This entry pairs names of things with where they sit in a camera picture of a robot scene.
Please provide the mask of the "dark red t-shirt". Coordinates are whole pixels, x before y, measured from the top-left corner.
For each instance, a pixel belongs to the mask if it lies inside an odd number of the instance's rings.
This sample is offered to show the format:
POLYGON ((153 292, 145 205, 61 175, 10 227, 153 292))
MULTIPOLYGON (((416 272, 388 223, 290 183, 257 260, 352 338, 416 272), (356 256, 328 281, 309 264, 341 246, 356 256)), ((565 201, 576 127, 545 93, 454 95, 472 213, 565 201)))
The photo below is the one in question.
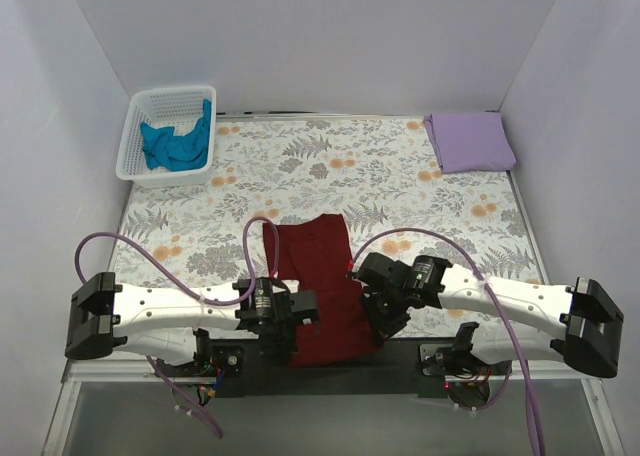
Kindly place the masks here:
POLYGON ((360 283, 347 277, 352 260, 349 234, 339 214, 323 214, 298 225, 264 224, 268 269, 301 290, 316 294, 319 322, 297 328, 293 368, 322 366, 373 354, 383 341, 371 328, 361 305, 360 283))

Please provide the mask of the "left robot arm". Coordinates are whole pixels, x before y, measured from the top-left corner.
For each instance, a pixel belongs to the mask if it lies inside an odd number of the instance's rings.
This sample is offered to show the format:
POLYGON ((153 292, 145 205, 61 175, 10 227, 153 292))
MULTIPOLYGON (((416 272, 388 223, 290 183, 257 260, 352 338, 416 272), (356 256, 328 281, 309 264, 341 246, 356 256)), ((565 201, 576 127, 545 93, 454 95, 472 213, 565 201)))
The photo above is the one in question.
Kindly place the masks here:
POLYGON ((222 358, 214 330, 252 333, 270 357, 286 360, 297 350, 298 328, 319 320, 315 292, 295 280, 241 279, 184 292, 120 284, 104 272, 72 295, 64 354, 83 361, 122 351, 200 376, 222 358))

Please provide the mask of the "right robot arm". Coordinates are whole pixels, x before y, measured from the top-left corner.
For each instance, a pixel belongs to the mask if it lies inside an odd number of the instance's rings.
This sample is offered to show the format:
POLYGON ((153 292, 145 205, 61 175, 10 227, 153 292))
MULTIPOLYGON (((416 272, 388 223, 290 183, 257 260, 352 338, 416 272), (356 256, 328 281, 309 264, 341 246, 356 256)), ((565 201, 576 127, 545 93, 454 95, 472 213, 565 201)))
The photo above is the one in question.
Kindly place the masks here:
POLYGON ((383 339, 407 326, 412 309, 498 318, 495 326, 463 323, 443 345, 422 344, 420 365, 427 375, 477 375, 519 359, 562 362, 600 379, 618 374, 624 316, 593 279, 578 278, 572 286, 481 281, 443 258, 420 255, 406 264, 376 252, 352 267, 349 276, 362 284, 361 304, 383 339))

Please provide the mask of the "floral table mat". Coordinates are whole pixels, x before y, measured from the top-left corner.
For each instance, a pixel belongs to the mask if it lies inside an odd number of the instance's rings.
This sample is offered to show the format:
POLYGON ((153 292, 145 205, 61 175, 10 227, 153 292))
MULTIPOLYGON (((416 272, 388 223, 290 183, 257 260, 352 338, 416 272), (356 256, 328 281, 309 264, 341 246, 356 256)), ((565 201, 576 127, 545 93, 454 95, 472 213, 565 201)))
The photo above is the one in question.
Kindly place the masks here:
POLYGON ((508 174, 444 174, 414 118, 218 121, 205 184, 132 190, 111 267, 151 287, 263 274, 262 219, 294 225, 323 214, 344 218, 357 256, 428 254, 544 279, 508 174))

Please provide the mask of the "folded purple t-shirt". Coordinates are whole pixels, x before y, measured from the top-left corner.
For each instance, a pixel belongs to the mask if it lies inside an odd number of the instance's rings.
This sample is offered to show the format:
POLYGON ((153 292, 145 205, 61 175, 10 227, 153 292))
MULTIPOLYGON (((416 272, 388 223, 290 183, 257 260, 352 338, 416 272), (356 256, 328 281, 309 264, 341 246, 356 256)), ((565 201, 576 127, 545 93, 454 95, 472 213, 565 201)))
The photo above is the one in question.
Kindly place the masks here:
POLYGON ((498 112, 432 113, 424 123, 444 174, 501 172, 516 165, 498 112))

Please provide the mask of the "teal t-shirt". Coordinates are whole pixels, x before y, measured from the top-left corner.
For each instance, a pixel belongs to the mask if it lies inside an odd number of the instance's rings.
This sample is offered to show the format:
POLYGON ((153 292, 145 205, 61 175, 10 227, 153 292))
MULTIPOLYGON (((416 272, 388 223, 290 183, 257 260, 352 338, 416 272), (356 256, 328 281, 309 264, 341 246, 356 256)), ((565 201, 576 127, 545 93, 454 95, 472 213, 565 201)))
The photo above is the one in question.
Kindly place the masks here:
POLYGON ((163 167, 171 172, 201 169, 208 160, 212 102, 203 100, 203 114, 193 129, 176 135, 174 126, 154 128, 140 124, 142 151, 150 170, 163 167))

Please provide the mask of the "white plastic basket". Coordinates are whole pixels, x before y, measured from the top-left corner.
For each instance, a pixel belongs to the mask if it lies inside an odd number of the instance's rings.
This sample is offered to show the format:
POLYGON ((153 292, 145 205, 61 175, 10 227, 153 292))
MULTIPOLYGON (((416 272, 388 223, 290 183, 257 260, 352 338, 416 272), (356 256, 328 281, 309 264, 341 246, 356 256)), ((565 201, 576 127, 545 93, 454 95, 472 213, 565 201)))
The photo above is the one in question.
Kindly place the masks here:
POLYGON ((145 188, 204 184, 213 165, 216 90, 207 85, 173 86, 136 93, 129 104, 116 163, 116 175, 145 188), (144 135, 169 133, 177 139, 203 134, 207 141, 199 168, 172 171, 151 168, 144 152, 144 135))

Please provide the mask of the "aluminium front rail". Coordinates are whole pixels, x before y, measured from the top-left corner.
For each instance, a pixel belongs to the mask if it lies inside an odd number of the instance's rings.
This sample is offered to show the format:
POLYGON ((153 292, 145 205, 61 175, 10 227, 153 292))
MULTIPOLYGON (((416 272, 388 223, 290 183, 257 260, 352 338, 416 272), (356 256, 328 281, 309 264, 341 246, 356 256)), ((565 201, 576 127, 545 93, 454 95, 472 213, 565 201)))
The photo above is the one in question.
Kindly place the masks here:
MULTIPOLYGON (((224 347, 242 348, 243 355, 237 370, 226 370, 225 378, 246 390, 281 393, 300 387, 303 393, 320 391, 335 385, 342 392, 391 393, 416 381, 426 382, 430 378, 420 363, 426 354, 423 346, 442 347, 445 338, 404 338, 387 342, 374 354, 335 364, 289 368, 272 364, 258 351, 255 340, 222 340, 224 347)), ((72 362, 67 372, 69 380, 116 381, 152 380, 155 370, 144 359, 91 360, 72 362)))

